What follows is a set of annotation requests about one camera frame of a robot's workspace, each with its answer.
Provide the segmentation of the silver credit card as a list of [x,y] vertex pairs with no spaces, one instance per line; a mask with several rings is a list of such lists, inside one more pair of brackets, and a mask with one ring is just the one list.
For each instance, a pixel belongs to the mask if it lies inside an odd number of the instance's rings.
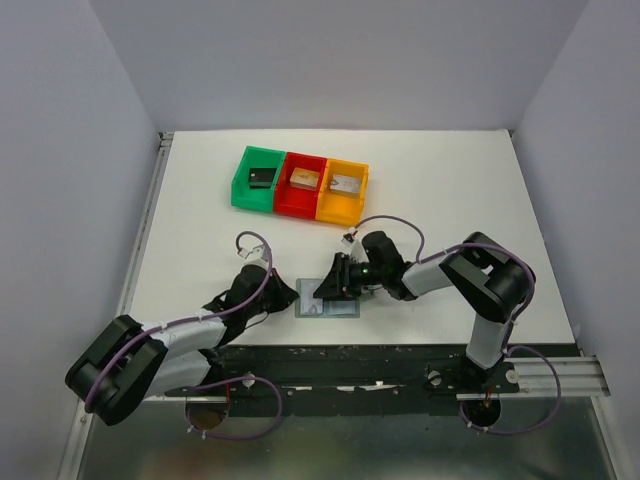
[[324,301],[316,298],[305,298],[300,301],[300,314],[302,316],[319,316],[324,311]]

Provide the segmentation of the green leather card holder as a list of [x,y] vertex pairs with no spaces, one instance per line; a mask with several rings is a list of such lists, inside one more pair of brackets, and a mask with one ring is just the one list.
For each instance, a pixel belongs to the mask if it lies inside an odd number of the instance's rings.
[[314,278],[298,278],[296,280],[296,291],[299,298],[295,302],[296,318],[359,318],[360,303],[355,300],[323,300],[324,311],[319,316],[302,316],[300,314],[300,301],[305,298],[313,297],[313,292],[322,282],[321,279]]

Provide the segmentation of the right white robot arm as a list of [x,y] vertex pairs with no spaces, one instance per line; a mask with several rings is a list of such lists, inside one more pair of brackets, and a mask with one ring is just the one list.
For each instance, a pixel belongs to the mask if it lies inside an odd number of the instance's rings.
[[425,260],[409,262],[382,231],[359,242],[366,255],[358,262],[347,253],[334,255],[329,273],[313,292],[323,301],[349,301],[371,287],[383,288],[393,299],[414,301],[428,293],[455,288],[475,313],[471,338],[460,367],[460,379],[480,392],[496,380],[495,367],[517,318],[535,294],[531,267],[481,232]]

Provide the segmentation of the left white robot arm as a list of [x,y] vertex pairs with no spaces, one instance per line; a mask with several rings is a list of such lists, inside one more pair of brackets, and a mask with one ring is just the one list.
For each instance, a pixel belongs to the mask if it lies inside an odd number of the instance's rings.
[[254,317],[281,312],[297,299],[277,271],[245,265],[194,322],[146,327],[128,314],[116,317],[72,364],[64,382],[87,412],[109,426],[151,396],[180,387],[212,394],[222,380],[212,351],[244,333]]

